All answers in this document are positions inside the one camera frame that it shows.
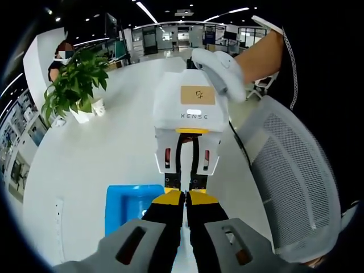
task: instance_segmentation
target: white flower pot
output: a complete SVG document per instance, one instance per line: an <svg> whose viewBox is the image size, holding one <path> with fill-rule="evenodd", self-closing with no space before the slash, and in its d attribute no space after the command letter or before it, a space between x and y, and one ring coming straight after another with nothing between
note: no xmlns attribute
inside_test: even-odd
<svg viewBox="0 0 364 273"><path fill-rule="evenodd" d="M89 122L90 119L95 117L95 114L93 112L92 113L86 113L86 112L83 112L83 111L78 111L78 113L76 113L75 111L73 111L71 109L71 113L79 123Z"/></svg>
<svg viewBox="0 0 364 273"><path fill-rule="evenodd" d="M105 104L103 98L96 98L92 103L92 109L99 117L102 117L105 114Z"/></svg>

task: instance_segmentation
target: tan label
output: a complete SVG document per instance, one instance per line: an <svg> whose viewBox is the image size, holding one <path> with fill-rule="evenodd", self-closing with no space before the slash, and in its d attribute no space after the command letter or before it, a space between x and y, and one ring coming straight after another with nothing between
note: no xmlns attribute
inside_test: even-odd
<svg viewBox="0 0 364 273"><path fill-rule="evenodd" d="M215 91L210 86L181 86L181 104L215 105Z"/></svg>

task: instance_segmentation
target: mesh chair back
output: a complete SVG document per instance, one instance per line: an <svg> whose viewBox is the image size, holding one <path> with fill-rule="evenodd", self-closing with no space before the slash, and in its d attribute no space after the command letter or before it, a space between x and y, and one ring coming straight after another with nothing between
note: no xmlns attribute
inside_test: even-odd
<svg viewBox="0 0 364 273"><path fill-rule="evenodd" d="M269 96L239 130L270 224L276 254L307 262L328 253L341 227L330 165L308 129Z"/></svg>

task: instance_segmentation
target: white wall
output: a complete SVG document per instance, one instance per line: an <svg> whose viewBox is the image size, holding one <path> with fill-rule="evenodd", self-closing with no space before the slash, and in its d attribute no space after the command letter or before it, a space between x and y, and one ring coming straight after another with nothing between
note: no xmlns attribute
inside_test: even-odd
<svg viewBox="0 0 364 273"><path fill-rule="evenodd" d="M234 25L234 24L227 24L226 25L226 31L233 32L233 33L237 34L239 32L239 27Z"/></svg>
<svg viewBox="0 0 364 273"><path fill-rule="evenodd" d="M126 47L128 51L131 51L133 48L133 36L131 34L131 29L127 28L124 30L124 36L126 40Z"/></svg>
<svg viewBox="0 0 364 273"><path fill-rule="evenodd" d="M57 46L65 39L64 28L39 34L31 43L23 58L24 72L29 91L38 110L44 104L44 92L51 84L48 67L53 62Z"/></svg>

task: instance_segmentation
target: ceiling light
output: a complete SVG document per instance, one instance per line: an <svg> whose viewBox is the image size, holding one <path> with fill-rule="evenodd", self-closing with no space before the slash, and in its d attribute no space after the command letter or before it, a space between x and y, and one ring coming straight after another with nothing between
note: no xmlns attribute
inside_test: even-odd
<svg viewBox="0 0 364 273"><path fill-rule="evenodd" d="M78 47L81 46L83 44L88 44L88 43L93 43L93 42L98 42L98 41L104 41L104 40L109 40L110 38L101 38L101 39L96 39L96 40L91 40L91 41L87 41L87 42L83 42L83 43L79 43L79 44L74 44L73 46Z"/></svg>
<svg viewBox="0 0 364 273"><path fill-rule="evenodd" d="M9 85L5 88L5 90L1 93L0 98L2 97L2 95L4 95L4 93L9 89L10 86L12 86L12 84L14 84L14 82L16 82L16 80L18 78L20 78L23 75L23 73L20 73L19 75L17 75L17 77L15 79L13 79L13 81L11 83L9 83Z"/></svg>
<svg viewBox="0 0 364 273"><path fill-rule="evenodd" d="M207 20L204 20L204 22L207 22L207 21L210 21L210 20L213 20L213 19L219 18L219 17L220 17L219 15L216 15L216 16L214 16L214 17L211 17L211 18L207 19Z"/></svg>
<svg viewBox="0 0 364 273"><path fill-rule="evenodd" d="M148 11L148 9L141 2L137 2L136 4L149 16L150 19L152 19L152 21L155 24L158 24L157 20L153 17L153 15Z"/></svg>
<svg viewBox="0 0 364 273"><path fill-rule="evenodd" d="M243 10L248 10L249 8L248 7L243 7L241 9L237 9L237 10L232 10L232 11L229 11L229 13L237 13L239 11L243 11Z"/></svg>

